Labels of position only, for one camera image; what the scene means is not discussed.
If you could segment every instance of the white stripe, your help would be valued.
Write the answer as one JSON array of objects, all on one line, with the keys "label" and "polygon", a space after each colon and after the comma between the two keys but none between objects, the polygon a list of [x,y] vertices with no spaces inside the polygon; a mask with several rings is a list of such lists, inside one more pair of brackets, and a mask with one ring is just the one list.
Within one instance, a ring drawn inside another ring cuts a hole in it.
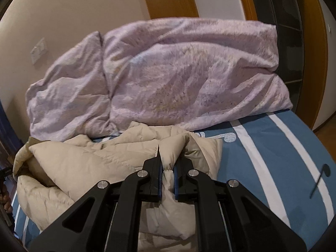
[{"label": "white stripe", "polygon": [[17,226],[17,218],[19,217],[19,213],[20,213],[20,208],[21,206],[19,205],[16,211],[16,215],[15,215],[15,226],[14,226],[14,231],[16,232],[16,226]]},{"label": "white stripe", "polygon": [[29,218],[26,216],[25,225],[23,226],[23,236],[22,236],[22,244],[24,248],[26,248],[26,234],[27,234],[28,222],[29,222]]},{"label": "white stripe", "polygon": [[110,136],[108,136],[108,137],[104,137],[104,138],[101,140],[101,142],[105,142],[105,141],[108,141],[108,140],[110,140],[110,139],[111,139]]},{"label": "white stripe", "polygon": [[225,136],[226,136],[226,134],[218,134],[218,135],[214,135],[214,136],[209,136],[208,138],[223,138]]},{"label": "white stripe", "polygon": [[[293,147],[296,149],[298,154],[301,156],[303,162],[306,164],[309,172],[313,176],[313,179],[315,182],[317,182],[320,172],[319,169],[316,167],[314,161],[311,159],[309,153],[306,151],[305,147],[301,144],[301,142],[296,138],[296,136],[292,133],[292,131],[282,122],[280,118],[277,117],[274,113],[267,113],[269,118],[278,126],[278,128],[283,131],[283,133],[286,135],[288,140],[292,143]],[[322,200],[324,203],[324,206],[326,208],[327,213],[327,220],[328,224],[330,224],[331,220],[334,217],[334,207],[333,202],[330,198],[330,194],[327,188],[327,185],[325,184],[325,181],[323,178],[321,178],[319,183],[319,192],[321,193]]]},{"label": "white stripe", "polygon": [[245,128],[240,124],[239,120],[230,121],[233,129],[236,131],[240,142],[243,144],[254,169],[258,175],[260,184],[264,190],[270,210],[277,215],[287,226],[290,227],[290,222],[285,210],[284,203],[281,200],[280,193],[274,180],[269,172],[265,161],[261,157],[252,138],[248,135]]},{"label": "white stripe", "polygon": [[14,194],[14,197],[13,197],[12,206],[13,206],[13,204],[14,204],[14,201],[15,201],[16,195],[17,195],[17,190],[15,191],[15,194]]}]

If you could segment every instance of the purple comforter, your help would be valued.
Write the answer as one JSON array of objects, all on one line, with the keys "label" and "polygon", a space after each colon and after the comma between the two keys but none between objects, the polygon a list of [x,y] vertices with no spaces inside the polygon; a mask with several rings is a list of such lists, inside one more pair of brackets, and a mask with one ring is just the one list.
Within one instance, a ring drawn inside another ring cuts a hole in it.
[{"label": "purple comforter", "polygon": [[169,18],[87,36],[26,93],[31,136],[64,141],[148,125],[206,128],[291,108],[275,26]]}]

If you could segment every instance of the black gripper frame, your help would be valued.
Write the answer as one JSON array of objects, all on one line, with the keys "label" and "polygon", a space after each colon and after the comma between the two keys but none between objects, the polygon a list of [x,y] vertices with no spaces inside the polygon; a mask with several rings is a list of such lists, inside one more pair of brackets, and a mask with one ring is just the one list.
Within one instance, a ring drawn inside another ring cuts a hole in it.
[{"label": "black gripper frame", "polygon": [[[174,176],[175,198],[194,203],[199,251],[307,251],[304,241],[238,181],[214,181],[184,156],[176,161]],[[124,181],[100,181],[34,239],[29,251],[135,252],[141,204],[159,202],[161,186],[158,151]]]},{"label": "black gripper frame", "polygon": [[157,152],[124,181],[98,182],[32,241],[29,252],[137,251],[142,202],[162,197]]},{"label": "black gripper frame", "polygon": [[199,251],[307,251],[304,241],[238,181],[214,181],[184,156],[176,161],[174,176],[175,198],[194,202]]}]

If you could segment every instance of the wooden floor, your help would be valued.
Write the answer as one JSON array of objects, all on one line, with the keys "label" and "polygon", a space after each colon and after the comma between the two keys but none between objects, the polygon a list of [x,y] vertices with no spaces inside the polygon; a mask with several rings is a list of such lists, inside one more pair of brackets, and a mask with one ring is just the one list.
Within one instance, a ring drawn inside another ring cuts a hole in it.
[{"label": "wooden floor", "polygon": [[336,116],[315,134],[336,161]]}]

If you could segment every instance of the beige wall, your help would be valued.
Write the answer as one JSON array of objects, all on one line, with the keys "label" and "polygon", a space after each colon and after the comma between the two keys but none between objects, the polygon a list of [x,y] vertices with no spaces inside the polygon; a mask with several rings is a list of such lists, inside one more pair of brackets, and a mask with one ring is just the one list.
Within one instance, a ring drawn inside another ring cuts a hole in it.
[{"label": "beige wall", "polygon": [[323,0],[319,1],[323,11],[327,30],[328,71],[321,107],[313,130],[324,123],[336,111],[336,20],[326,3]]},{"label": "beige wall", "polygon": [[[29,135],[25,92],[55,59],[93,31],[145,19],[145,0],[14,0],[0,21],[0,99],[18,136]],[[32,65],[43,37],[49,51]]]}]

